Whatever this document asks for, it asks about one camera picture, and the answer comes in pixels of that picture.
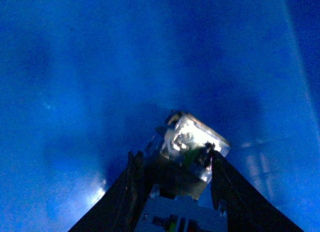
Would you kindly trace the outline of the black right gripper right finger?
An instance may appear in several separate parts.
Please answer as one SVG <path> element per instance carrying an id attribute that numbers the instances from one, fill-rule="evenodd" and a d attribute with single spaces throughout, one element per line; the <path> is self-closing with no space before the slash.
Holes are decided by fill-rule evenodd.
<path id="1" fill-rule="evenodd" d="M 229 232 L 301 232 L 218 151 L 212 151 L 211 198 L 215 210 L 226 202 Z"/>

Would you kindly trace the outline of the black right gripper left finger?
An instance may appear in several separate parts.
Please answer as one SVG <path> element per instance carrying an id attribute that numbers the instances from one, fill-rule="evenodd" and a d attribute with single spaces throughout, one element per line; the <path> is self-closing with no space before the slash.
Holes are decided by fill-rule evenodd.
<path id="1" fill-rule="evenodd" d="M 127 166 L 71 232 L 133 232 L 144 207 L 144 154 L 128 153 Z"/>

